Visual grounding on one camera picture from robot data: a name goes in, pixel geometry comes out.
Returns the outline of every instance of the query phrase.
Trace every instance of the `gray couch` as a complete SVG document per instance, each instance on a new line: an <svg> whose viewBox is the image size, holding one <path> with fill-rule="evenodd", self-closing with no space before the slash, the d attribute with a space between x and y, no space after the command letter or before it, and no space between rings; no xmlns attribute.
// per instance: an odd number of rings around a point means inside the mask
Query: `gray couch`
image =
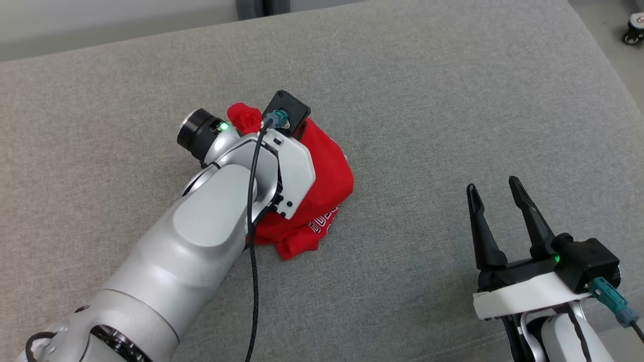
<svg viewBox="0 0 644 362"><path fill-rule="evenodd" d="M597 237L644 312L644 118L564 0L392 1L0 64L2 360L84 305L199 170L175 143L286 89L343 148L355 191L316 252L258 249L255 361L502 361L472 307L466 185L510 260L521 178L555 233ZM598 330L616 326L596 301ZM245 253L174 361L240 361Z"/></svg>

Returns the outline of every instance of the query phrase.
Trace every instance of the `cable connector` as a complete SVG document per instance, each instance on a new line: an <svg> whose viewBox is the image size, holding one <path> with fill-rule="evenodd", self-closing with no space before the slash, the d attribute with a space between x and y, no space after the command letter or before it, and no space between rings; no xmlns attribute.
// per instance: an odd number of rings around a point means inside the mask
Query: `cable connector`
<svg viewBox="0 0 644 362"><path fill-rule="evenodd" d="M269 128L289 128L290 127L289 114L283 110L276 110L270 113L266 113L266 116L264 116L264 119L261 122L262 126L268 120L272 120L272 124L269 126Z"/></svg>
<svg viewBox="0 0 644 362"><path fill-rule="evenodd" d="M615 319L624 328L638 321L639 316L635 310L629 308L629 303L606 279L602 277L591 280L588 291L615 314Z"/></svg>

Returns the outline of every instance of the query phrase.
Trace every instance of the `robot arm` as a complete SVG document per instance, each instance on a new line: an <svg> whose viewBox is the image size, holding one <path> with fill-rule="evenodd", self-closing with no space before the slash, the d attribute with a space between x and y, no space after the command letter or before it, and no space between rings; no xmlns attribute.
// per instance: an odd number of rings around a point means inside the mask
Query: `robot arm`
<svg viewBox="0 0 644 362"><path fill-rule="evenodd" d="M278 94L293 99L284 91ZM308 115L294 119L290 116L299 109L293 105L273 106L267 113L281 111L287 126L301 124ZM253 224L270 210L291 218L315 181L308 149L283 130L268 129L260 148ZM48 328L53 338L34 341L36 361L169 362L214 298L246 244L248 185L258 135L241 136L221 119L197 110L184 120L177 141L205 168L90 303ZM23 352L18 361L31 359Z"/></svg>
<svg viewBox="0 0 644 362"><path fill-rule="evenodd" d="M597 239L572 243L568 234L555 236L519 179L511 176L509 185L532 244L532 258L512 263L492 237L477 188L470 184L467 189L480 270L473 295L478 318L503 321L515 361L612 361L580 302L592 296L591 280L605 278L619 286L619 259ZM549 309L556 314L528 320Z"/></svg>

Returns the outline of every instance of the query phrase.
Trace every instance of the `black cable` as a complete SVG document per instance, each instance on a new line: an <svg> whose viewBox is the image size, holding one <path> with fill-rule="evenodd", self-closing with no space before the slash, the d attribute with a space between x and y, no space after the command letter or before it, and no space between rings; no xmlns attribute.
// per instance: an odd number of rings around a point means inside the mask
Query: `black cable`
<svg viewBox="0 0 644 362"><path fill-rule="evenodd" d="M644 333L642 333L642 330L639 329L639 325L635 321L632 321L630 323L630 326L633 327L635 333L638 334L638 337L642 340L642 343L644 343Z"/></svg>
<svg viewBox="0 0 644 362"><path fill-rule="evenodd" d="M260 155L261 140L272 124L272 119L267 119L264 126L257 136L257 144L255 145L255 152L252 154L251 162L251 179L248 184L248 201L246 203L246 222L248 224L248 245L251 254L251 268L252 268L252 331L251 341L248 344L248 352L246 352L246 362L250 362L252 356L252 349L255 347L255 337L257 336L257 319L260 314L260 287L257 278L257 259L255 259L255 226L252 224L252 190L255 185L255 171L257 170L257 159Z"/></svg>
<svg viewBox="0 0 644 362"><path fill-rule="evenodd" d="M38 332L33 336L27 339L27 343L24 346L24 354L27 356L27 362L38 362L36 357L33 356L32 345L38 339L49 338L52 339L56 335L55 332Z"/></svg>
<svg viewBox="0 0 644 362"><path fill-rule="evenodd" d="M586 362L591 362L591 351L588 350L588 343L586 342L586 338L583 336L582 326L579 325L577 316L575 316L573 308L570 305L568 305L567 310L568 318L570 318L570 321L574 325L574 332L577 333L577 338L579 338L579 342L582 344L583 356L586 357Z"/></svg>

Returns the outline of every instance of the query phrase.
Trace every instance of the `red cloth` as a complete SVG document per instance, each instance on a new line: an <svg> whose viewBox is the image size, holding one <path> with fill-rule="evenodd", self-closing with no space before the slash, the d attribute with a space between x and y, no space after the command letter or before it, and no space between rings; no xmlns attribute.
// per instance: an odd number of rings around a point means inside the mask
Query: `red cloth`
<svg viewBox="0 0 644 362"><path fill-rule="evenodd" d="M243 134L260 130L261 112L257 108L233 104L228 109L228 118ZM342 149L311 119L307 119L300 142L311 153L316 180L290 220L269 211L257 225L255 236L257 243L274 243L285 260L317 250L339 205L354 190L354 176Z"/></svg>

